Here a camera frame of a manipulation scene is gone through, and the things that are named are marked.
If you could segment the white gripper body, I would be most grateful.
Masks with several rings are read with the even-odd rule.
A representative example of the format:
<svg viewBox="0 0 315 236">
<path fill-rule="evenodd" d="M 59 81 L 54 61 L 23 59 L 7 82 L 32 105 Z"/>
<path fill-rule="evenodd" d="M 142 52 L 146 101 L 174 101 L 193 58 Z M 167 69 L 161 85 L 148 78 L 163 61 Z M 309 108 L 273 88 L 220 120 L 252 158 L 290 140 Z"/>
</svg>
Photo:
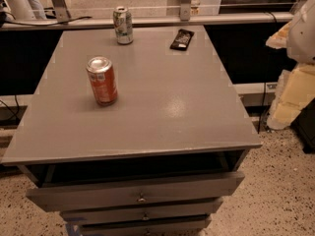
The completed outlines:
<svg viewBox="0 0 315 236">
<path fill-rule="evenodd" d="M 307 0 L 294 14 L 286 52 L 298 63 L 315 64 L 315 0 Z"/>
</svg>

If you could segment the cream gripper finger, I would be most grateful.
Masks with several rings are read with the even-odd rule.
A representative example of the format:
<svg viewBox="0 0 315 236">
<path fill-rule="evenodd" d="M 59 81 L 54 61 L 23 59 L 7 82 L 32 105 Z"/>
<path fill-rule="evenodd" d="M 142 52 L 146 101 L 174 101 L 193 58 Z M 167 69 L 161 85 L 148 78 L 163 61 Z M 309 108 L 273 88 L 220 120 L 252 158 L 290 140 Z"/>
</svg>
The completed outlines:
<svg viewBox="0 0 315 236">
<path fill-rule="evenodd" d="M 288 22 L 283 27 L 281 27 L 277 32 L 271 35 L 267 39 L 266 45 L 275 49 L 286 48 L 286 41 L 287 41 L 290 25 L 291 25 L 291 22 Z"/>
<path fill-rule="evenodd" d="M 273 130 L 281 130 L 288 127 L 315 98 L 315 66 L 297 64 L 291 72 L 283 70 L 275 96 L 269 110 L 267 126 Z"/>
</svg>

